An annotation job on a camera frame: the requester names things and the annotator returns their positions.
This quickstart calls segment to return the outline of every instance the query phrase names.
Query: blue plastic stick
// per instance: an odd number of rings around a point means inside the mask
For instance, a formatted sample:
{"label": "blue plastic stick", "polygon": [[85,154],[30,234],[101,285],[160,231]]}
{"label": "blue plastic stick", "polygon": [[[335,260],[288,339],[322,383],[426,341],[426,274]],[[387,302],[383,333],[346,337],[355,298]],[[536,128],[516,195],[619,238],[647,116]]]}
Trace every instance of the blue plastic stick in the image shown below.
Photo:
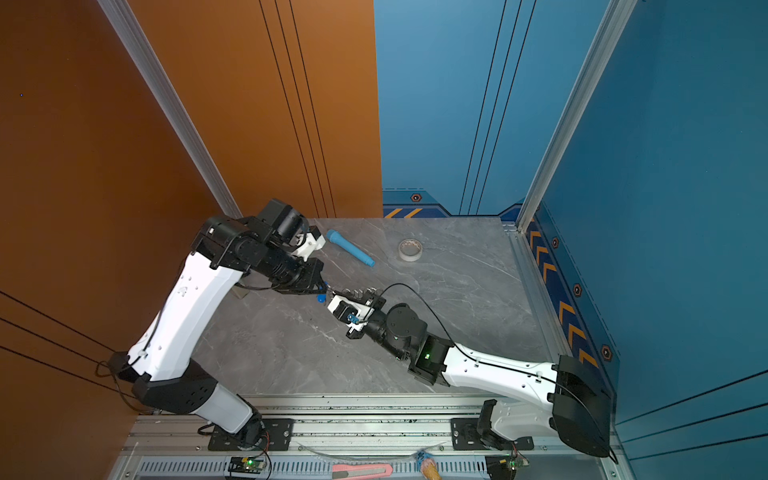
{"label": "blue plastic stick", "polygon": [[376,262],[373,261],[373,258],[369,257],[365,252],[355,247],[352,242],[342,237],[341,233],[335,230],[328,230],[326,237],[330,242],[335,243],[339,247],[342,247],[344,250],[350,252],[353,257],[355,257],[357,260],[360,260],[365,265],[374,266],[376,264]]}

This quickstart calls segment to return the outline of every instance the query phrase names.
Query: table surface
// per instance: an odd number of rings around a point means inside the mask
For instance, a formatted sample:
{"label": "table surface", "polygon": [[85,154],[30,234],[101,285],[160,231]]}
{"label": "table surface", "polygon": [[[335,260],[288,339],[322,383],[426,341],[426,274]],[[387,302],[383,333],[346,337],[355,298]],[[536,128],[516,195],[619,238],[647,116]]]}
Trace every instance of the table surface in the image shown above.
{"label": "table surface", "polygon": [[[368,267],[328,242],[315,253],[334,289],[384,288],[402,282],[418,291],[457,343],[532,362],[549,361],[541,327],[531,315],[509,239],[498,218],[318,219],[367,252]],[[397,246],[416,238],[422,257],[405,262]],[[246,283],[266,285],[257,274]],[[384,296],[385,311],[405,302],[445,337],[418,297],[402,286]],[[349,340],[346,326],[316,296],[267,290],[238,299],[229,292],[195,347],[193,358],[241,395],[310,393],[476,392],[426,386],[368,337]]]}

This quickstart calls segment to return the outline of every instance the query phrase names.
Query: orange wall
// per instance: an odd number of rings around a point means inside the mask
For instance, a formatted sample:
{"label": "orange wall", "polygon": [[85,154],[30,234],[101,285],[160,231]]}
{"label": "orange wall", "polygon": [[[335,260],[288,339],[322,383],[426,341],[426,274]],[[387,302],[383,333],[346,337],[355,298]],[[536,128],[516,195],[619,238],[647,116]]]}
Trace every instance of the orange wall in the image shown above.
{"label": "orange wall", "polygon": [[130,5],[243,214],[381,217],[372,0]]}
{"label": "orange wall", "polygon": [[[0,290],[115,349],[161,306],[218,207],[97,2],[0,4]],[[0,317],[100,347],[0,296]],[[0,345],[110,385],[0,322]],[[118,394],[0,350],[3,478],[102,478],[135,414]]]}

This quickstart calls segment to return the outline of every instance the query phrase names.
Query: blue wall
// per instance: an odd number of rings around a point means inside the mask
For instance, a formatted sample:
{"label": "blue wall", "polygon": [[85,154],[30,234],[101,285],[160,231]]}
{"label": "blue wall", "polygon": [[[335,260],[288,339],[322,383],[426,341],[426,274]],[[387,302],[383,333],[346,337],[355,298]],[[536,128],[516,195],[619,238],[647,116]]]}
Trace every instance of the blue wall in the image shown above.
{"label": "blue wall", "polygon": [[768,375],[666,407],[768,369],[767,19],[638,2],[545,195],[621,357],[638,480],[768,478],[765,436],[699,448],[768,435]]}
{"label": "blue wall", "polygon": [[534,3],[376,0],[384,188],[426,190],[451,214],[526,195],[607,6]]}

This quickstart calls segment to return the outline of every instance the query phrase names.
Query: roll of tape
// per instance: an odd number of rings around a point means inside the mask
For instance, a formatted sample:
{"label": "roll of tape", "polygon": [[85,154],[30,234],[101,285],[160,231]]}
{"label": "roll of tape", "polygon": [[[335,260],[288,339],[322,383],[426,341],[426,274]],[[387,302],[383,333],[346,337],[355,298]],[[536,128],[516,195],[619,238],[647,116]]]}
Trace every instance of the roll of tape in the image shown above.
{"label": "roll of tape", "polygon": [[406,262],[415,262],[422,256],[422,245],[421,243],[413,238],[406,238],[402,242],[400,242],[400,245],[397,247],[398,253],[400,253],[400,258],[405,260]]}

